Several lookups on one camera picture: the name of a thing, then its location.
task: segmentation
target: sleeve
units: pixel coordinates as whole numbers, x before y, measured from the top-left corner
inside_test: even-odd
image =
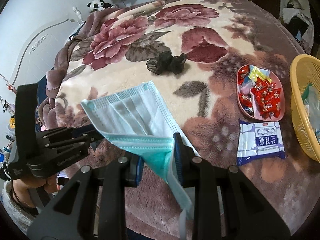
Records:
[[[6,209],[13,222],[20,228],[20,230],[24,234],[26,234],[28,227],[32,224],[35,218],[25,212],[14,202],[11,197],[11,192],[11,181],[7,181],[4,183],[4,188],[2,190],[4,208]]]

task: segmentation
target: purple package edge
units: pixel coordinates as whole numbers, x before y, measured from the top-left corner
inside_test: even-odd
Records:
[[[242,121],[241,119],[239,119],[239,125],[241,125],[241,124],[255,124],[255,123],[245,122],[245,121]],[[253,160],[264,159],[264,158],[273,158],[273,157],[279,157],[280,159],[284,160],[286,156],[285,156],[285,152],[284,151],[279,151],[279,152],[268,153],[268,154],[263,154],[263,155],[238,157],[238,150],[237,150],[237,166],[245,165],[245,164],[247,164],[249,162],[252,162]]]

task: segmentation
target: yellow flower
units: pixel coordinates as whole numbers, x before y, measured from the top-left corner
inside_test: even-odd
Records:
[[[10,118],[9,124],[10,124],[10,128],[11,128],[11,129],[14,129],[14,128],[15,128],[14,118]]]

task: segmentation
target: red flower decoration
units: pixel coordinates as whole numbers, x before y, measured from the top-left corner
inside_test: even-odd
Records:
[[[194,28],[182,34],[182,53],[195,62],[216,62],[227,54],[227,46],[221,36],[210,28]]]
[[[89,52],[83,59],[83,64],[91,64],[94,70],[105,67],[108,64],[122,60],[131,43],[135,42],[145,33],[148,27],[147,17],[129,19],[114,26],[117,18],[106,21],[94,37]]]
[[[219,13],[215,9],[204,7],[202,4],[174,5],[162,9],[156,14],[155,27],[206,26],[210,18],[216,18]]]

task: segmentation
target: hand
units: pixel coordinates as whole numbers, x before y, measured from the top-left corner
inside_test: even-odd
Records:
[[[21,179],[16,179],[13,181],[13,190],[16,193],[17,197],[19,198],[19,201],[21,204],[23,204],[26,207],[35,208],[35,205],[33,204],[30,194],[28,192],[29,188],[37,188],[44,186],[44,190],[47,193],[53,193],[58,190],[57,188],[57,175],[52,175],[51,177],[47,179],[39,179],[36,177],[33,177],[32,175],[24,176]],[[16,199],[16,196],[12,194],[13,199],[19,203],[19,201]]]

